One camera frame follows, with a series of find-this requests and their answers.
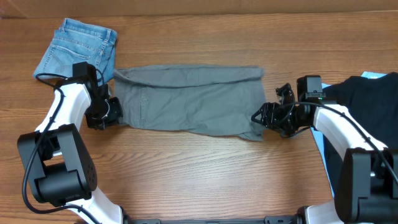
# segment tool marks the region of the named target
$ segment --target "folded gray garment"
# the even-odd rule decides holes
[[[259,67],[151,65],[114,71],[121,124],[262,141],[251,121],[266,96]]]

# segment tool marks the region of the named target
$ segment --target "wooden table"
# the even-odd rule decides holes
[[[36,215],[25,207],[16,147],[19,135],[32,132],[53,101],[52,89],[32,73],[62,20],[0,21],[0,223],[79,220],[69,211]],[[276,100],[274,88],[287,82],[294,86],[304,75],[338,83],[364,70],[398,70],[398,12],[81,21],[118,32],[118,68],[161,63],[264,67],[269,101]],[[133,218],[262,218],[331,199],[310,131],[293,139],[266,131],[263,142],[119,127],[95,131],[85,125],[80,133],[96,165],[98,186]]]

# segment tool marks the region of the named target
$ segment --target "wood grain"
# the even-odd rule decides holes
[[[9,0],[0,0],[0,18],[26,18]]]
[[[274,88],[304,75],[338,83],[364,70],[398,70],[397,19],[397,12],[357,12],[82,21],[118,32],[118,68],[259,65],[266,68],[267,99],[274,101]],[[0,223],[79,220],[72,212],[36,215],[25,208],[16,147],[19,135],[33,131],[53,101],[51,88],[31,75],[61,23],[0,21]],[[96,165],[98,186],[133,218],[262,218],[331,199],[309,131],[293,139],[266,131],[263,142],[128,127],[95,131],[83,125],[80,133]]]
[[[397,10],[396,0],[8,0],[27,18]]]

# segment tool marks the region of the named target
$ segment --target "folded jeans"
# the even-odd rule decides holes
[[[33,76],[54,73],[71,77],[74,63],[88,62],[103,73],[106,83],[113,78],[116,37],[114,30],[66,18],[55,31]]]

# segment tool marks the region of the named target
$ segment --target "jeans back pocket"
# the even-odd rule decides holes
[[[79,62],[88,62],[95,66],[95,51],[78,44],[53,39],[50,51],[45,59],[43,73],[56,73],[72,76],[72,65]]]

